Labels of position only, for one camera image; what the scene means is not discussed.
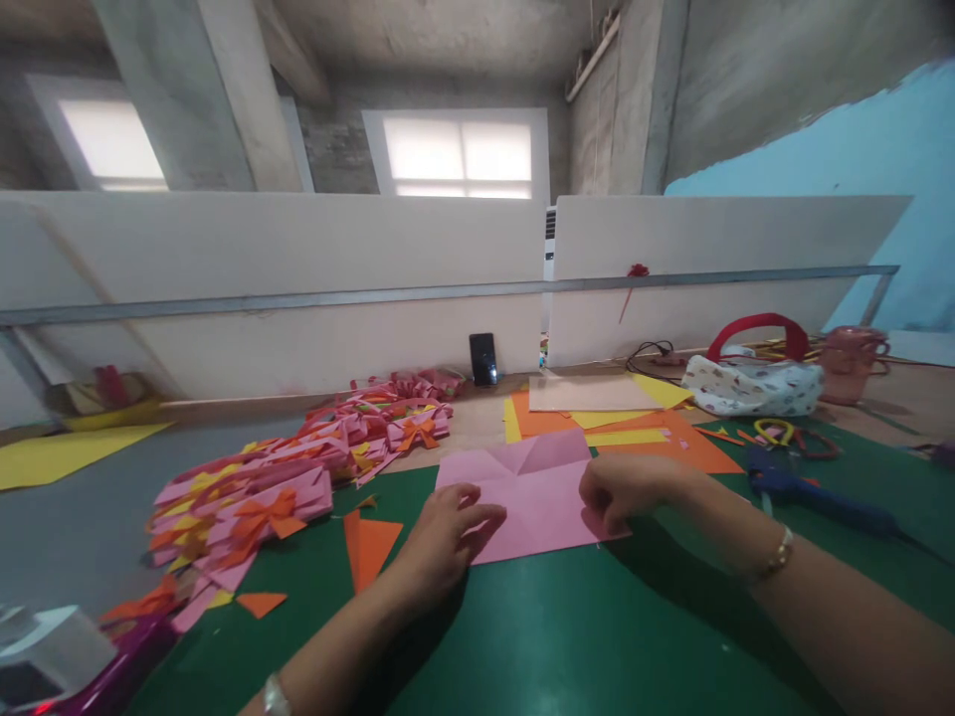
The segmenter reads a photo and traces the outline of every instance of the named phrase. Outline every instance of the ceiling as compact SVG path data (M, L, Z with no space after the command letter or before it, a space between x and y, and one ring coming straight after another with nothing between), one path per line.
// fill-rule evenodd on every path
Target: ceiling
M332 71L422 72L554 84L612 0L274 0ZM103 47L91 0L0 0L0 40Z

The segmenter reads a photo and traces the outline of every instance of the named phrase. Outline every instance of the red bag handle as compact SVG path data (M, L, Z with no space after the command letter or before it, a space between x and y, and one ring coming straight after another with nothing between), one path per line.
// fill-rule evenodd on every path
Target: red bag handle
M809 336L806 335L806 331L799 323L779 313L758 313L757 315L734 320L716 336L716 340L706 351L706 359L713 363L719 363L726 341L741 331L767 326L781 326L786 329L786 358L802 363L809 352Z

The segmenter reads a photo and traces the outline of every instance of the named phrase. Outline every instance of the blue wall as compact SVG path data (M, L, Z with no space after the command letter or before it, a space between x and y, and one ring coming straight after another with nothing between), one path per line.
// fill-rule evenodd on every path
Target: blue wall
M955 331L955 61L833 109L811 126L667 187L667 196L909 194L873 264L899 264L874 325ZM862 278L829 327L857 323Z

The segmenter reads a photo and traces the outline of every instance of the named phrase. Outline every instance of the smartphone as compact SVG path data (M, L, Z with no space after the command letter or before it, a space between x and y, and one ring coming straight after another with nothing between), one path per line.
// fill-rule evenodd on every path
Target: smartphone
M472 333L471 369L479 388L497 385L497 358L494 355L493 333Z

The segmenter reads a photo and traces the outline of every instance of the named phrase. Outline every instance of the silver bracelet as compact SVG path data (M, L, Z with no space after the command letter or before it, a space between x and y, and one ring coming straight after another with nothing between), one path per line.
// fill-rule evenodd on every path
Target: silver bracelet
M269 674L266 687L262 690L262 701L266 706L266 716L291 716L291 706L282 691L277 674Z
M765 582L789 564L789 558L793 554L793 532L786 525L783 525L783 527L786 529L786 532L783 533L783 541L779 543L779 547L773 552L769 561L752 574L743 576L743 582L747 587Z

